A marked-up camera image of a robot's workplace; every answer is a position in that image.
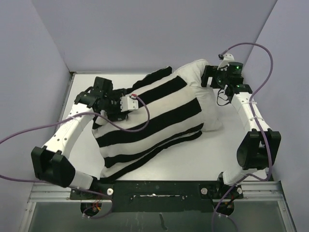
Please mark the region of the black white striped pillowcase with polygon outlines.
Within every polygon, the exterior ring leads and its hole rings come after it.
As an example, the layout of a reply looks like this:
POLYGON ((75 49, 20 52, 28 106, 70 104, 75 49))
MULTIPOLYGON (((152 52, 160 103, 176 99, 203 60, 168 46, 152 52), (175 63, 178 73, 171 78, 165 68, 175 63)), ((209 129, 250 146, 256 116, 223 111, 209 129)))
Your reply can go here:
POLYGON ((202 134, 202 109, 189 85, 171 67, 148 74, 127 89, 143 102, 113 125, 95 117, 92 134, 104 159, 103 182, 143 166, 163 149, 202 134))

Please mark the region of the white pillow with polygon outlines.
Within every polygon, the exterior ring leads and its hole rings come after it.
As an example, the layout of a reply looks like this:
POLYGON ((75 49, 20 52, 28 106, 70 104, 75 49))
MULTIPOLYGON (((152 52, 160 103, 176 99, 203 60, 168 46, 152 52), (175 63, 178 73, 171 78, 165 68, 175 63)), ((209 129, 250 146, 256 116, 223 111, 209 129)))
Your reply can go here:
POLYGON ((209 62, 207 60, 199 59, 173 71, 174 74, 181 77, 189 85, 200 104, 204 120, 203 132, 218 131, 222 127, 214 91, 210 86, 203 87, 201 85, 202 75, 208 65, 209 62))

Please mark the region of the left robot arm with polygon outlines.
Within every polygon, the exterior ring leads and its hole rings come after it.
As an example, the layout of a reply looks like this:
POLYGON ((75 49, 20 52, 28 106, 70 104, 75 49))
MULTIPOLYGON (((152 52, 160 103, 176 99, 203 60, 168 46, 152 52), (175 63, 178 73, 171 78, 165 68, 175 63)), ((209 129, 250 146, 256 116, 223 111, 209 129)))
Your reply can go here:
POLYGON ((41 180, 60 187, 81 189, 89 199, 96 197, 98 186, 93 183, 94 177, 74 168, 69 157, 79 136, 101 111, 106 111, 111 121, 123 119, 121 99, 127 91, 113 89, 111 80, 96 77, 93 86, 79 93, 70 113, 58 130, 42 147, 34 147, 31 159, 35 176, 41 180))

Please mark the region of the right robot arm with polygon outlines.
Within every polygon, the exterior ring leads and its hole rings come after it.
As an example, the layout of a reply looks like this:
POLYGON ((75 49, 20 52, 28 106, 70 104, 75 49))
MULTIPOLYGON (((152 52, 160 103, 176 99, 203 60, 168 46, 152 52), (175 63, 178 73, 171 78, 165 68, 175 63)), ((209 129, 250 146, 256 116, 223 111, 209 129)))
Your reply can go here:
POLYGON ((207 65, 201 77, 201 85, 205 87, 211 79, 211 88, 223 90, 238 116, 246 135, 237 149, 237 165, 222 173, 223 181, 215 185, 215 192, 225 198, 232 192, 232 185, 243 181, 246 177, 255 176, 255 172, 268 169, 270 178, 275 162, 281 134, 273 131, 261 116, 253 91, 243 82, 243 64, 229 61, 220 66, 207 65))

